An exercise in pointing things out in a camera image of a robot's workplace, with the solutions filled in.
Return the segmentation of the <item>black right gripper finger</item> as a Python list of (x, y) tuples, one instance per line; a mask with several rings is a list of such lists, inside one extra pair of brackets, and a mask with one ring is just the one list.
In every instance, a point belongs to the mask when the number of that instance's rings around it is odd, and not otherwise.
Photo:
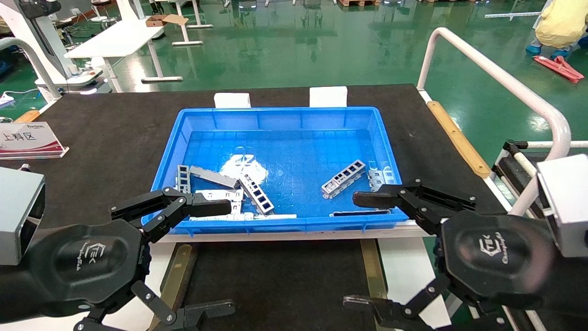
[(406, 304), (400, 304), (389, 299), (369, 296), (349, 295), (343, 299), (343, 306), (347, 309), (361, 310), (373, 314), (378, 325), (384, 328), (401, 331), (457, 331), (453, 325), (433, 328), (427, 325), (420, 312), (425, 310), (433, 301), (450, 287), (464, 286), (464, 278), (452, 274), (435, 277), (425, 288), (421, 289)]
[(353, 203), (365, 208), (398, 208), (426, 233), (440, 235), (442, 217), (428, 205), (437, 205), (453, 212), (475, 211), (477, 199), (462, 191), (435, 188), (416, 179), (404, 185), (383, 184), (377, 191), (355, 191)]

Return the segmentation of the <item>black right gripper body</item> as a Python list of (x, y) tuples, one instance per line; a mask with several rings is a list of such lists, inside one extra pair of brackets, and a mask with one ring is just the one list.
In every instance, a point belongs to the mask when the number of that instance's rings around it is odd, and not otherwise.
[(439, 232), (449, 289), (465, 302), (538, 308), (559, 255), (546, 224), (514, 215), (454, 214)]

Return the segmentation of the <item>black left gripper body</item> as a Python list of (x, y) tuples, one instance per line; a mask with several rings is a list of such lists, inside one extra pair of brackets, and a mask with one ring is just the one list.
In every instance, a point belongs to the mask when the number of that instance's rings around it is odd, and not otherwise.
[(36, 231), (25, 254), (34, 312), (53, 318), (93, 308), (112, 314), (149, 273), (149, 243), (124, 220)]

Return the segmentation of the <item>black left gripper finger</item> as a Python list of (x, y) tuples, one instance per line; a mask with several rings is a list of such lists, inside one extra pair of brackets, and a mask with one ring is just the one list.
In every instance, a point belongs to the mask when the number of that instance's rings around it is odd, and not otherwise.
[[(236, 311), (233, 300), (193, 304), (174, 311), (143, 281), (133, 283), (130, 291), (159, 320), (153, 328), (154, 331), (199, 331), (208, 319), (228, 316)], [(92, 309), (88, 316), (76, 323), (74, 331), (119, 331), (118, 328), (102, 323), (107, 312), (108, 308)]]
[(156, 243), (188, 217), (228, 215), (229, 200), (208, 200), (200, 193), (181, 193), (172, 187), (150, 191), (110, 207), (111, 219), (124, 219)]

